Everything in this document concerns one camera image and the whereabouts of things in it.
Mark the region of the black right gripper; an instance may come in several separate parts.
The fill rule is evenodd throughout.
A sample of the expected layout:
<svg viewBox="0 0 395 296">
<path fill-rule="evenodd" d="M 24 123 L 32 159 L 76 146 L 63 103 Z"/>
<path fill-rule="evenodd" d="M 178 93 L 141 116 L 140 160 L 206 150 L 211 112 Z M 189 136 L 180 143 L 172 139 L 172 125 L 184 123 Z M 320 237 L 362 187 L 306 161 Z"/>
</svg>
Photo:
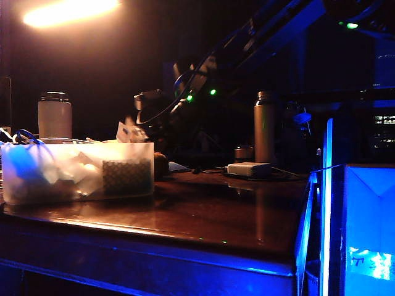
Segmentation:
<svg viewBox="0 0 395 296">
<path fill-rule="evenodd" d="M 184 135 L 185 115 L 178 99 L 161 89 L 141 92 L 134 96 L 138 111 L 136 124 L 144 130 L 156 148 L 175 148 Z"/>
</svg>

